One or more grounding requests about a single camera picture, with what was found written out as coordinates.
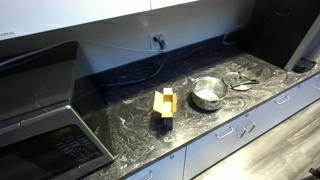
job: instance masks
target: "microwave handle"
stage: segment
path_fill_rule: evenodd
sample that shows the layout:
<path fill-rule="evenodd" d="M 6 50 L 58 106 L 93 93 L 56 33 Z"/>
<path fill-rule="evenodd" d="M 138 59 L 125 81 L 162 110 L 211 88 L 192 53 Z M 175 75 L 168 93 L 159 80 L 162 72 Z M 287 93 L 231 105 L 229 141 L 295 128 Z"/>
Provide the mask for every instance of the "microwave handle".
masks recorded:
<path fill-rule="evenodd" d="M 33 135 L 20 127 L 20 123 L 0 129 L 0 148 L 27 139 Z"/>

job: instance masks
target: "kitchen counter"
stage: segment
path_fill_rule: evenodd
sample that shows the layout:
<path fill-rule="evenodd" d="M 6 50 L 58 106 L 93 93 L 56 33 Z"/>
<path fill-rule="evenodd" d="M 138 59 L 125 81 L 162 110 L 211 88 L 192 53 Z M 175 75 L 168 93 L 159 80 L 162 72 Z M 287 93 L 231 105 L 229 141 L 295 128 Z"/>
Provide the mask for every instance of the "kitchen counter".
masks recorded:
<path fill-rule="evenodd" d="M 115 162 L 85 179 L 129 177 L 319 72 L 318 66 L 303 74 L 287 72 L 220 42 L 221 37 L 211 39 L 95 77 L 106 87 L 106 106 L 97 121 L 87 123 L 115 156 Z M 160 72 L 144 82 L 106 86 L 144 78 L 157 70 L 161 60 Z M 260 84 L 245 92 L 230 90 L 217 111 L 204 111 L 193 104 L 189 76 L 221 79 L 228 72 L 238 71 Z M 178 111 L 173 131 L 159 134 L 152 110 L 154 92 L 162 92 L 165 87 L 177 93 Z"/>

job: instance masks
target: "backsplash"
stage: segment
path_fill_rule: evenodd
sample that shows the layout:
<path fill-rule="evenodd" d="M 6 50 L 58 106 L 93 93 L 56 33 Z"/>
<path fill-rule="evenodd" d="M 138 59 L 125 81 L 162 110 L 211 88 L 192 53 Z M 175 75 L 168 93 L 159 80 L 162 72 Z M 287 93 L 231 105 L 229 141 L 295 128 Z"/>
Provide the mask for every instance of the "backsplash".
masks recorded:
<path fill-rule="evenodd" d="M 0 58 L 79 40 L 95 72 L 117 67 L 159 52 L 151 50 L 149 35 L 162 33 L 167 51 L 223 35 L 245 24 L 254 0 L 203 0 L 0 41 Z"/>

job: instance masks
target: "electrical outlet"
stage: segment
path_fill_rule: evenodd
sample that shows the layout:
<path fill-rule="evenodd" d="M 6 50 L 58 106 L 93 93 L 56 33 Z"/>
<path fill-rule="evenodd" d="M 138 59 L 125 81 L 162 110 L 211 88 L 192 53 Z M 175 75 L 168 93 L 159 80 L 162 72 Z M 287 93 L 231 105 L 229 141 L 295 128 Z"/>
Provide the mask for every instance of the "electrical outlet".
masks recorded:
<path fill-rule="evenodd" d="M 159 42 L 155 41 L 154 38 L 159 39 L 160 41 L 164 42 L 164 46 L 165 46 L 165 39 L 164 39 L 164 35 L 163 34 L 150 34 L 150 46 L 152 50 L 161 50 L 161 46 L 159 44 Z"/>

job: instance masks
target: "yellow object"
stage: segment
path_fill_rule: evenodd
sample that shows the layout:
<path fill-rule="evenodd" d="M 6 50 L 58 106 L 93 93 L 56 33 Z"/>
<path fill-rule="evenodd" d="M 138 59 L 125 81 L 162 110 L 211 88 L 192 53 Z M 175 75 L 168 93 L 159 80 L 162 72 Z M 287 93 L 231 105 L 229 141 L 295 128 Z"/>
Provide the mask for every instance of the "yellow object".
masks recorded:
<path fill-rule="evenodd" d="M 154 95 L 153 110 L 161 113 L 162 118 L 172 118 L 177 111 L 177 94 L 172 88 L 163 88 L 163 94 L 156 91 Z"/>

